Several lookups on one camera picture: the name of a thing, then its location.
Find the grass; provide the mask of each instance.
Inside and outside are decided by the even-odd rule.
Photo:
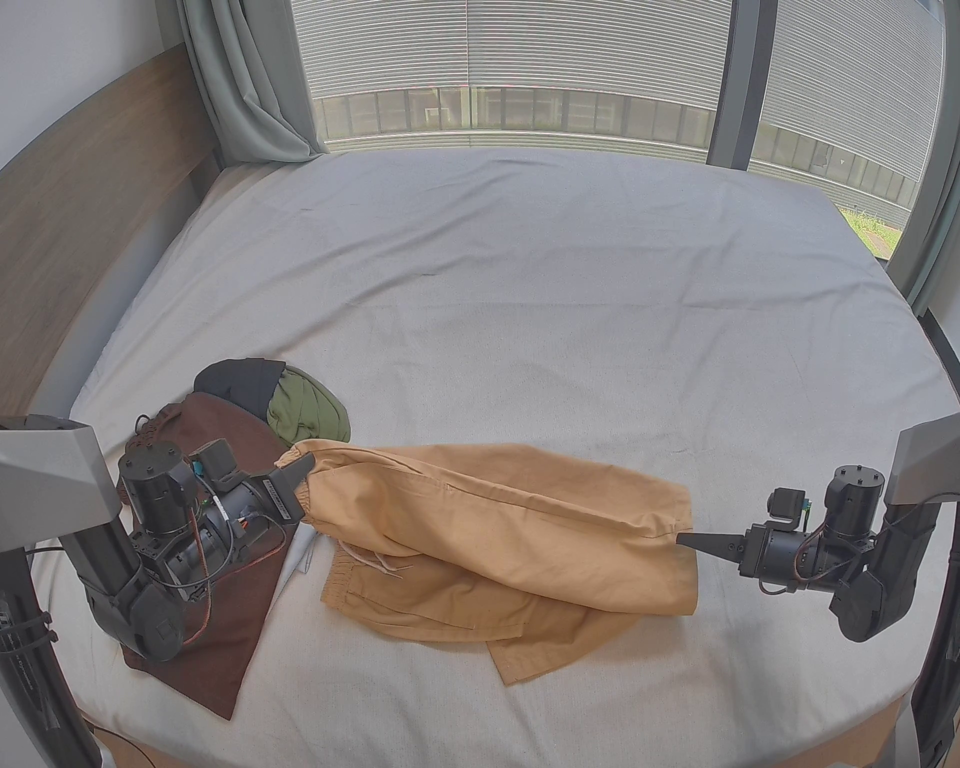
[[[887,227],[879,219],[875,219],[866,213],[858,213],[845,208],[840,208],[840,212],[847,220],[847,224],[860,236],[864,245],[870,249],[874,256],[882,259],[890,258],[890,254],[897,247],[902,235],[899,229]]]

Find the khaki trousers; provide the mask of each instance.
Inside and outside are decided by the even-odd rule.
[[[505,684],[696,608],[683,486],[516,444],[306,440],[277,464],[307,452],[304,520],[341,543],[324,602],[384,635],[487,642]]]

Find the curtain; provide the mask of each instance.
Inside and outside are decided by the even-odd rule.
[[[178,0],[197,85],[226,164],[304,162],[317,137],[289,0]]]
[[[887,275],[921,316],[960,237],[960,0],[944,2],[940,114],[913,212]]]

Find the white bed sheet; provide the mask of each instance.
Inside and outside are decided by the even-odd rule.
[[[822,513],[835,467],[890,466],[957,410],[918,324],[816,189],[632,156],[452,150],[225,174],[113,334],[72,416],[115,457],[205,365],[263,355],[346,404],[357,444],[524,442],[690,487],[735,533],[775,486]],[[762,765],[920,669],[946,570],[865,644],[828,597],[700,558],[700,605],[505,688],[482,645],[391,640],[294,573],[226,722],[128,669],[57,555],[41,603],[78,704],[203,766]]]

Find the maroon fabric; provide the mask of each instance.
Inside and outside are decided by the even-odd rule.
[[[242,408],[213,395],[193,393],[182,403],[163,408],[128,443],[175,443],[192,453],[211,440],[225,438],[240,469],[250,474],[270,469],[286,450],[264,421]],[[279,544],[274,529],[254,547],[252,558]],[[153,663],[124,648],[128,667],[153,675],[221,717],[230,719],[240,683],[270,608],[276,580],[290,543],[262,563],[217,581],[212,591],[212,610],[206,631],[174,659]],[[205,601],[191,605],[186,613],[186,636],[204,621]]]

